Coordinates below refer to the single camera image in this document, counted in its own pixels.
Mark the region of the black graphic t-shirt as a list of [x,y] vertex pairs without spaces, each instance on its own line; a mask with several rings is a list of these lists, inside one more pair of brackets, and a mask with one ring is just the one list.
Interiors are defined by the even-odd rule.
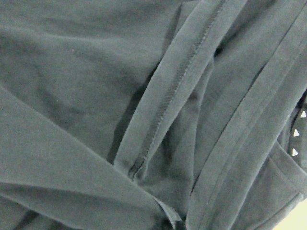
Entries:
[[1,229],[271,230],[306,197],[306,1],[1,1]]

